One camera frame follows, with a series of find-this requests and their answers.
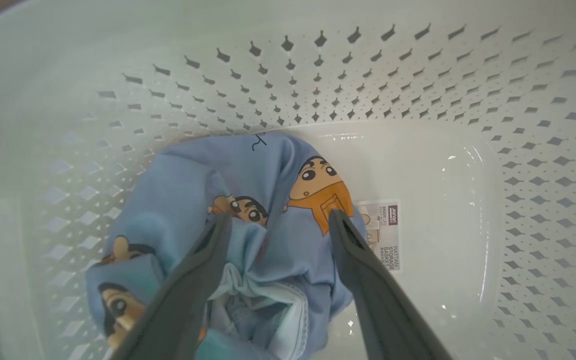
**blue cloth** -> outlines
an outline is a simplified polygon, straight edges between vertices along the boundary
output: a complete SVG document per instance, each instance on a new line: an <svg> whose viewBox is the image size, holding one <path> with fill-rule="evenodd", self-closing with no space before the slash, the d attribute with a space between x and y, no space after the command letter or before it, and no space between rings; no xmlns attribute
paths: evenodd
<svg viewBox="0 0 576 360"><path fill-rule="evenodd" d="M86 273L92 317L118 346L206 223L227 212L233 226L222 281L229 280L211 299L231 296L223 308L238 341L250 344L231 346L224 332L211 329L196 358L214 354L206 347L219 342L231 359L262 359L247 353L252 346L268 359L306 360L326 346L331 317L352 300L332 257L333 208L365 234L340 175L295 137L271 132L171 145L142 174L110 228L101 262ZM286 319L300 309L298 321ZM212 328L210 317L206 326ZM288 333L295 341L290 351L277 340Z"/></svg>

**cartoon face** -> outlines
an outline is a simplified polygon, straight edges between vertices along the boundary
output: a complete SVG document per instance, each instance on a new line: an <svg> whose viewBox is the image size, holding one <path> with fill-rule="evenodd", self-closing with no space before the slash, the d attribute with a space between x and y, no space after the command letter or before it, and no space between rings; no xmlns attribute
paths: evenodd
<svg viewBox="0 0 576 360"><path fill-rule="evenodd" d="M237 202L234 196L217 196L212 201L214 206L208 207L208 212L213 214L219 213L230 213L237 215L242 212L240 204Z"/></svg>
<svg viewBox="0 0 576 360"><path fill-rule="evenodd" d="M105 312L103 319L105 335L108 337L108 344L116 349L142 316L145 306L125 287L118 284L103 283L99 285L98 291Z"/></svg>
<svg viewBox="0 0 576 360"><path fill-rule="evenodd" d="M101 265L125 262L146 254L154 254L155 250L146 244L130 244L128 239L117 236L112 243L112 253L101 259Z"/></svg>
<svg viewBox="0 0 576 360"><path fill-rule="evenodd" d="M313 156L301 166L284 211L288 207L310 209L322 236L329 232L331 210L343 210L348 217L354 215L350 193L341 176L321 156Z"/></svg>
<svg viewBox="0 0 576 360"><path fill-rule="evenodd" d="M258 203L258 201L250 196L239 196L236 200L241 209L241 212L237 214L238 218L247 223L256 223L264 227L266 226L268 213L261 203Z"/></svg>
<svg viewBox="0 0 576 360"><path fill-rule="evenodd" d="M341 176L321 156L313 156L304 162L297 181L292 186L292 200L305 199L335 183L340 183Z"/></svg>

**maroon rectangle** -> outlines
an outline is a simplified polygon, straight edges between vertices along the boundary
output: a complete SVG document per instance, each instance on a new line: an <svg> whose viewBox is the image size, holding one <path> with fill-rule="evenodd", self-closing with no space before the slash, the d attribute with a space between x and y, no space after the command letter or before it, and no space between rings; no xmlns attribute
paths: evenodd
<svg viewBox="0 0 576 360"><path fill-rule="evenodd" d="M397 205L388 206L388 225L397 225L399 222L399 209Z"/></svg>

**product label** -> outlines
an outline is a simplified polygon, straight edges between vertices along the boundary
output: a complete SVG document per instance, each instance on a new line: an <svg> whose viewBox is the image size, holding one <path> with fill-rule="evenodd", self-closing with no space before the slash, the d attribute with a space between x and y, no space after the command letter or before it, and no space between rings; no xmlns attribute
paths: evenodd
<svg viewBox="0 0 576 360"><path fill-rule="evenodd" d="M354 203L366 225L366 243L377 259L391 272L402 271L402 244L398 200Z"/></svg>

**laundry basket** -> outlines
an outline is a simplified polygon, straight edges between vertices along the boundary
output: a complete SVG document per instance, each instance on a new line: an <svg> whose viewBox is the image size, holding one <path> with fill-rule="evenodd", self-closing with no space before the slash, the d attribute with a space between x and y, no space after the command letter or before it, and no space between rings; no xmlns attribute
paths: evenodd
<svg viewBox="0 0 576 360"><path fill-rule="evenodd" d="M401 200L394 276L455 359L576 360L576 1L10 3L0 359L110 356L83 274L153 155L284 130ZM357 322L316 356L365 357Z"/></svg>

